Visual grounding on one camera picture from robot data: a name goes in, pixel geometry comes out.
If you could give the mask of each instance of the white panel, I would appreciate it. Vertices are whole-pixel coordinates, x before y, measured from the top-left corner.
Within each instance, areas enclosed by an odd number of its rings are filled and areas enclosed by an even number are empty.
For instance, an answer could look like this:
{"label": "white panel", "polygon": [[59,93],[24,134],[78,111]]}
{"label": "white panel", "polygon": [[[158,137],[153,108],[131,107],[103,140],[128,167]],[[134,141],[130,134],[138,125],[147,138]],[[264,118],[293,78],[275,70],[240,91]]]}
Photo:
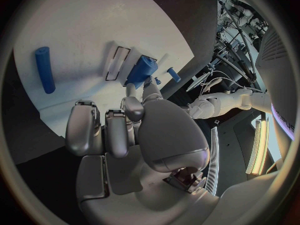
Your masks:
{"label": "white panel", "polygon": [[[160,88],[171,79],[168,68],[178,72],[194,56],[153,0],[45,0],[24,24],[14,46],[18,74],[41,119],[58,135],[65,134],[73,101],[94,100],[102,118],[107,109],[120,106],[123,83],[103,77],[112,44],[157,59],[154,76],[161,81]],[[43,46],[50,47],[56,86],[52,94],[44,92],[34,56]],[[124,67],[125,62],[120,80],[134,65],[127,62]]]}

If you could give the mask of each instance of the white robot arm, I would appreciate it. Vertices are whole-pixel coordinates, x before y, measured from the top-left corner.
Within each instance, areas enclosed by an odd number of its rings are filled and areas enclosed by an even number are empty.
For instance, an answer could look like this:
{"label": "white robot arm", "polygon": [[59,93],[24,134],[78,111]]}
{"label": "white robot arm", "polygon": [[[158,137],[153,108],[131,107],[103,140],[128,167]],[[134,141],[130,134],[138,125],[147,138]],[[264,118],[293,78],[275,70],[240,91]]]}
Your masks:
{"label": "white robot arm", "polygon": [[189,115],[193,119],[208,119],[226,114],[233,108],[249,110],[251,108],[271,114],[271,99],[268,93],[258,93],[251,89],[239,89],[235,93],[222,92],[200,95],[188,105]]}

